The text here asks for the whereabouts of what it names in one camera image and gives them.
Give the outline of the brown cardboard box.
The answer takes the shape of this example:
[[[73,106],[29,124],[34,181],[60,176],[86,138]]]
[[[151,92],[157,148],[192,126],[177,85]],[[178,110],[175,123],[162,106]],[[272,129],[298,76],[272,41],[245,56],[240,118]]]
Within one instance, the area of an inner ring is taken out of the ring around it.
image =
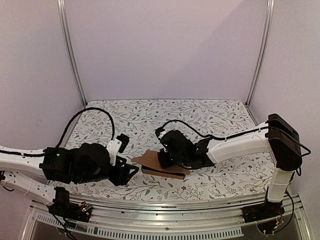
[[[191,173],[188,169],[177,165],[163,168],[159,161],[158,152],[152,150],[147,150],[142,156],[134,157],[131,161],[141,165],[141,171],[145,175],[184,180]]]

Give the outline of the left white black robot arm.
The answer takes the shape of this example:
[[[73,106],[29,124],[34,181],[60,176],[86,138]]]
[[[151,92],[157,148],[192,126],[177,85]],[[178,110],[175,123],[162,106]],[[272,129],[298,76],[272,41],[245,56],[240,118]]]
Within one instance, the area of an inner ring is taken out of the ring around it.
[[[121,142],[108,146],[83,143],[79,148],[48,147],[22,150],[1,146],[0,184],[22,192],[25,196],[51,206],[57,195],[54,187],[41,183],[56,181],[64,184],[86,184],[109,180],[114,186],[124,186],[139,171],[118,156]]]

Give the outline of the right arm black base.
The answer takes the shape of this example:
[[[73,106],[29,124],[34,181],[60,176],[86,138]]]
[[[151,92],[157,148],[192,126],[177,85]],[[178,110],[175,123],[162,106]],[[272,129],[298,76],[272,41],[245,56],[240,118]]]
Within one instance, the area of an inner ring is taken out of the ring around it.
[[[273,202],[267,198],[264,199],[263,203],[245,206],[241,210],[245,223],[261,221],[285,213],[282,200],[279,202]]]

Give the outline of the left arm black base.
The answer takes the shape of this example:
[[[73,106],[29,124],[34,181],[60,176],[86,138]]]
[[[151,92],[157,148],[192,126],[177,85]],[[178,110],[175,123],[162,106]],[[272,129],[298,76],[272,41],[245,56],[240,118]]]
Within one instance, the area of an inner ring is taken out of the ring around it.
[[[85,201],[79,203],[70,202],[70,193],[64,188],[56,186],[53,204],[48,207],[52,215],[62,217],[64,220],[75,220],[88,223],[93,206]]]

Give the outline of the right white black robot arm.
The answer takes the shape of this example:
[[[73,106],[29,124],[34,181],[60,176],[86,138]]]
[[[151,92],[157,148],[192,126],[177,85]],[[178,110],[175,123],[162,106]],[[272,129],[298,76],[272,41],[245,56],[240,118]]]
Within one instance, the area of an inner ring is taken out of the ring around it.
[[[293,173],[303,162],[299,133],[276,113],[255,128],[225,137],[202,135],[196,143],[179,130],[166,130],[164,125],[155,130],[155,136],[163,147],[157,157],[164,169],[179,166],[198,170],[234,158],[270,154],[275,169],[267,188],[267,200],[258,208],[262,218],[269,218],[278,210]]]

